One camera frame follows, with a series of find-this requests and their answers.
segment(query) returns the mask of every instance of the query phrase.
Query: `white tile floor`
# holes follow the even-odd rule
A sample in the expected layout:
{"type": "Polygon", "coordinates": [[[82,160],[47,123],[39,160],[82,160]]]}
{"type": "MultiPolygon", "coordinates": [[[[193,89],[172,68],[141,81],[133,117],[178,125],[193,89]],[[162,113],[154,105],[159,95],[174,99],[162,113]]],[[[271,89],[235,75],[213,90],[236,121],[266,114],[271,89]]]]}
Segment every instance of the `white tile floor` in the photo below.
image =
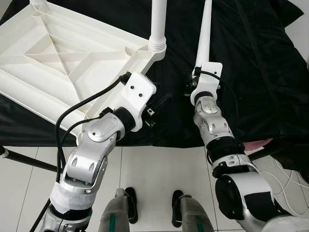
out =
{"type": "MultiPolygon", "coordinates": [[[[54,147],[9,149],[56,163],[54,147]]],[[[65,148],[66,157],[71,150],[65,148]]],[[[0,159],[1,231],[28,232],[48,199],[54,181],[54,172],[0,159]]],[[[133,186],[137,191],[139,221],[131,226],[133,232],[181,231],[171,224],[171,197],[176,189],[191,194],[202,204],[215,230],[242,231],[237,223],[218,216],[218,204],[212,197],[213,184],[203,147],[117,147],[109,156],[108,168],[87,231],[98,231],[100,216],[119,186],[133,186]]]]}

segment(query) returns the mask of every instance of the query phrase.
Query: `grout line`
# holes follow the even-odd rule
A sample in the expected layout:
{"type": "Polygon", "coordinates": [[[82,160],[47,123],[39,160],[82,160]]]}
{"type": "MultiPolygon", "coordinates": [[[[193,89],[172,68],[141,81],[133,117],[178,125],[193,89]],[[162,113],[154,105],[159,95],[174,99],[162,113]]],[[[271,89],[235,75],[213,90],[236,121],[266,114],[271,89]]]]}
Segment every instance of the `grout line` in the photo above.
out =
{"type": "MultiPolygon", "coordinates": [[[[300,183],[300,179],[299,179],[299,176],[298,176],[298,171],[295,171],[296,172],[296,176],[297,176],[297,179],[298,179],[298,182],[300,183]]],[[[304,193],[304,190],[303,190],[303,187],[302,186],[300,186],[300,188],[301,188],[301,191],[303,192],[303,195],[304,195],[304,198],[305,198],[305,202],[306,202],[306,204],[307,204],[307,207],[309,207],[309,205],[308,205],[308,202],[307,202],[307,199],[306,199],[306,196],[305,196],[305,193],[304,193]]]]}
{"type": "Polygon", "coordinates": [[[120,187],[120,181],[121,181],[121,167],[122,167],[122,149],[123,149],[123,146],[121,147],[121,158],[120,158],[120,176],[119,176],[119,187],[120,187]]]}
{"type": "Polygon", "coordinates": [[[211,177],[210,177],[210,174],[209,174],[208,160],[207,160],[207,156],[206,156],[206,147],[204,147],[204,153],[205,153],[205,158],[206,158],[206,166],[207,166],[207,172],[208,172],[208,178],[209,178],[209,185],[210,185],[210,188],[211,188],[211,196],[212,196],[212,204],[213,204],[213,210],[214,210],[214,217],[216,219],[216,225],[217,225],[217,229],[218,229],[218,221],[217,221],[217,215],[216,215],[216,208],[214,207],[213,193],[212,193],[212,187],[211,187],[211,177]]]}
{"type": "MultiPolygon", "coordinates": [[[[37,147],[37,152],[36,152],[36,154],[35,154],[35,159],[37,158],[38,151],[39,151],[39,147],[37,147]]],[[[27,184],[27,188],[26,188],[26,192],[25,192],[23,204],[22,204],[22,206],[21,206],[21,210],[20,210],[20,214],[19,214],[19,218],[18,218],[18,223],[17,223],[17,227],[16,227],[16,232],[17,232],[17,230],[18,230],[19,221],[20,221],[20,218],[21,218],[21,214],[22,214],[22,212],[23,212],[24,203],[25,203],[25,199],[26,199],[26,195],[27,195],[27,191],[28,191],[28,187],[29,187],[29,183],[30,183],[32,171],[33,171],[33,166],[32,166],[32,168],[31,168],[31,172],[30,172],[30,176],[29,176],[29,180],[28,180],[28,184],[27,184]]]]}

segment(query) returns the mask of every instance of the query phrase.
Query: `black cloth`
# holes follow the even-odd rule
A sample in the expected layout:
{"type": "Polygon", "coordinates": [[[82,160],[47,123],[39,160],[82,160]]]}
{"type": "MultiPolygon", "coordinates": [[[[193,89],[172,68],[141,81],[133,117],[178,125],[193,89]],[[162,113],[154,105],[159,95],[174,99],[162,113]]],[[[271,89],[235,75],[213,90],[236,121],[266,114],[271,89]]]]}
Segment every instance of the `black cloth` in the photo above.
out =
{"type": "MultiPolygon", "coordinates": [[[[140,37],[150,36],[150,0],[50,2],[140,37]]],[[[2,22],[27,4],[28,0],[13,0],[2,22]]],[[[284,31],[284,25],[302,12],[289,4],[293,13],[287,18],[282,13],[287,11],[285,5],[287,0],[213,0],[210,59],[223,63],[221,78],[238,98],[242,142],[309,137],[309,72],[284,31]]],[[[168,93],[172,97],[158,112],[152,129],[144,125],[117,145],[203,145],[193,123],[194,107],[184,96],[196,60],[203,8],[203,0],[168,0],[166,57],[154,63],[147,76],[160,85],[153,104],[168,93]]],[[[218,104],[235,132],[234,102],[224,86],[218,91],[218,104]]],[[[0,144],[54,146],[54,126],[0,96],[0,144]]],[[[75,138],[69,136],[65,145],[74,146],[75,138]]]]}

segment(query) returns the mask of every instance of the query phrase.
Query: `white pole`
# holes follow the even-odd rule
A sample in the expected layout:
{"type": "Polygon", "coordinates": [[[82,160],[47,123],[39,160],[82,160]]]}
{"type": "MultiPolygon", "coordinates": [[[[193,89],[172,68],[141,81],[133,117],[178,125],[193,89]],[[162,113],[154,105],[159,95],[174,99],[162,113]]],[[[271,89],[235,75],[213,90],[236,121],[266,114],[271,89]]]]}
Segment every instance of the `white pole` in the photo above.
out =
{"type": "Polygon", "coordinates": [[[165,19],[167,0],[153,0],[151,13],[151,35],[148,47],[154,52],[163,52],[166,49],[165,19]]]}
{"type": "Polygon", "coordinates": [[[212,0],[206,0],[202,19],[201,32],[197,49],[197,61],[195,66],[201,67],[204,62],[209,61],[209,50],[211,40],[211,6],[212,0]]]}

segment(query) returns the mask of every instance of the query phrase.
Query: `white plastic frame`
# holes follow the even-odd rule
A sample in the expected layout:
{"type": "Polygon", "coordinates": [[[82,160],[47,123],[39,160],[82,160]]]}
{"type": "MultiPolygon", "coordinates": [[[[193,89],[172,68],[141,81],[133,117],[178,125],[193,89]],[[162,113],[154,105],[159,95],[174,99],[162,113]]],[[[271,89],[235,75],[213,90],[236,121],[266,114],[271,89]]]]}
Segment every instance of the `white plastic frame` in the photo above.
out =
{"type": "MultiPolygon", "coordinates": [[[[45,0],[0,26],[0,93],[55,124],[71,106],[126,71],[146,74],[165,56],[167,0],[153,0],[150,41],[45,0]]],[[[61,128],[115,107],[123,85],[69,114],[61,128]]],[[[72,134],[77,136],[82,126],[72,134]]]]}

